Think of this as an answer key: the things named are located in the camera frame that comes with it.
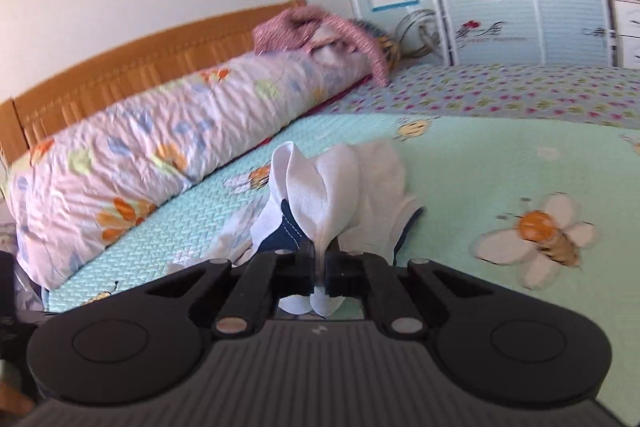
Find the silver screw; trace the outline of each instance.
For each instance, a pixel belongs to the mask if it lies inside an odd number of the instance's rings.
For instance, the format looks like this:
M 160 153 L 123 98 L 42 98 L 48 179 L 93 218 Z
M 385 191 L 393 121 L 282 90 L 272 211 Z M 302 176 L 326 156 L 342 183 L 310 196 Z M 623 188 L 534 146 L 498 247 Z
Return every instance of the silver screw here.
M 246 323 L 246 320 L 241 317 L 225 317 L 216 323 L 216 329 L 220 333 L 226 333 L 228 335 L 241 333 L 247 327 L 248 324 Z
M 391 328 L 397 333 L 411 334 L 422 329 L 423 323 L 412 317 L 400 317 L 391 323 Z

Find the mattress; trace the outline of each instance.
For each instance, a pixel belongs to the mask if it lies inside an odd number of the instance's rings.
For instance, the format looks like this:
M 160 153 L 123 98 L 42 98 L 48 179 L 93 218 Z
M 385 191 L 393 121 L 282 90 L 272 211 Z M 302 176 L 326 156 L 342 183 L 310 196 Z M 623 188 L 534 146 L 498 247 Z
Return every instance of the mattress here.
M 412 66 L 323 113 L 545 118 L 640 128 L 640 71 L 595 66 Z
M 599 324 L 613 346 L 613 365 L 600 399 L 624 421 L 640 419 L 640 255 L 637 185 L 640 132 L 606 126 L 538 120 L 396 115 L 317 115 L 303 118 L 269 144 L 215 172 L 166 204 L 106 253 L 50 294 L 63 311 L 102 291 L 122 291 L 160 277 L 166 263 L 206 252 L 225 217 L 255 198 L 255 172 L 276 145 L 293 140 L 305 155 L 337 142 L 389 137 L 406 166 L 408 189 L 427 207 L 399 253 L 399 264 L 428 257 L 580 312 Z M 521 198 L 539 208 L 546 196 L 565 192 L 580 205 L 579 219 L 593 223 L 598 241 L 582 251 L 580 269 L 562 267 L 542 290 L 520 286 L 516 267 L 476 259 L 483 234 L 509 226 L 497 216 L 523 213 Z M 341 310 L 346 318 L 353 310 Z

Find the ribbed gray panel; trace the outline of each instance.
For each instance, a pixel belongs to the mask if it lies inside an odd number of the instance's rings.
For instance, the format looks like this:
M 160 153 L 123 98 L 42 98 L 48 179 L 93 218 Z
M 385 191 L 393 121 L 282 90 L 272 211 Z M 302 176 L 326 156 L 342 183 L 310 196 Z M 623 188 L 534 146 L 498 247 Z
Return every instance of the ribbed gray panel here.
M 422 346 L 389 340 L 369 321 L 269 321 L 252 338 L 217 343 L 190 380 L 162 397 L 127 407 L 95 410 L 49 401 L 20 424 L 31 426 L 620 424 L 593 402 L 553 411 L 517 411 L 485 403 L 447 380 Z

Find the purple patterned sheet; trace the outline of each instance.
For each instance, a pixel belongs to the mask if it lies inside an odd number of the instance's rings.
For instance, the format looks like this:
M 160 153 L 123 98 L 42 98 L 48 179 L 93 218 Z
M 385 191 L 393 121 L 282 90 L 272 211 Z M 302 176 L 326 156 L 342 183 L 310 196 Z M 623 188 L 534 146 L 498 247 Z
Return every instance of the purple patterned sheet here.
M 362 84 L 323 113 L 553 118 L 640 129 L 640 70 L 593 66 L 411 66 Z

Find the mint green quilted mat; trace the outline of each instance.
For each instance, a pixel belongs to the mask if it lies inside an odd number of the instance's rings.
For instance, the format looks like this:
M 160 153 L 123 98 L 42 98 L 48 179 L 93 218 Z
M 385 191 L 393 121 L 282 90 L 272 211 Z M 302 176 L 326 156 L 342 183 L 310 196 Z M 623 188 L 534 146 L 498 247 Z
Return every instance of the mint green quilted mat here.
M 160 208 L 50 293 L 49 308 L 69 309 L 112 291 L 116 280 L 118 291 L 131 288 L 161 277 L 168 261 L 206 253 L 226 216 L 266 190 L 255 169 L 278 144 L 293 140 L 311 156 L 337 142 L 380 137 L 398 138 L 408 189 L 427 208 L 399 264 L 428 257 L 590 317 L 613 347 L 599 398 L 626 423 L 640 421 L 640 131 L 501 118 L 303 118 Z M 580 267 L 562 266 L 551 284 L 532 291 L 520 286 L 517 267 L 471 254 L 483 234 L 515 226 L 515 216 L 541 208 L 554 192 L 570 195 L 579 204 L 577 219 L 596 227 L 596 241 L 579 251 Z

